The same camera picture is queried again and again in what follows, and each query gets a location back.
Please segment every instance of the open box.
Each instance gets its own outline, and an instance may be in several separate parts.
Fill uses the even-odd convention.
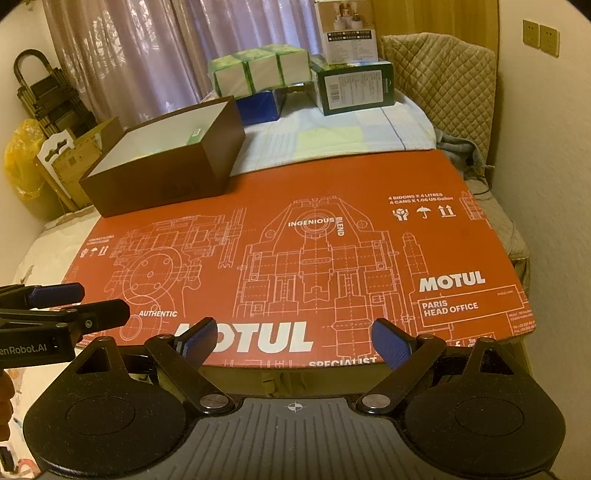
[[[190,106],[127,131],[80,185],[105,217],[220,195],[244,137],[234,98]]]

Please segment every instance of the power outlet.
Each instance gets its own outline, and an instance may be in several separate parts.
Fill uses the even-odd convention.
[[[540,49],[558,57],[560,53],[560,32],[555,28],[540,25]]]
[[[530,47],[540,48],[540,25],[523,20],[523,43]]]

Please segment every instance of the wooden headboard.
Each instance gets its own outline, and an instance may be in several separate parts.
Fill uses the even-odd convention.
[[[498,0],[372,0],[382,35],[435,32],[499,53]]]

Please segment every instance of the red cardboard sheet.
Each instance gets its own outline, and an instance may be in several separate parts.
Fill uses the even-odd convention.
[[[229,192],[96,224],[64,282],[81,282],[86,302],[129,303],[107,335],[138,344],[211,316],[210,365],[328,367],[381,361],[379,317],[462,346],[534,329],[499,239],[439,151],[257,171]]]

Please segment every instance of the yellow plastic bag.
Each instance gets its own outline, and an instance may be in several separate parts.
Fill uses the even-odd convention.
[[[39,122],[26,119],[14,132],[4,151],[4,172],[15,193],[36,217],[49,221],[64,213],[56,193],[35,166],[46,140]]]

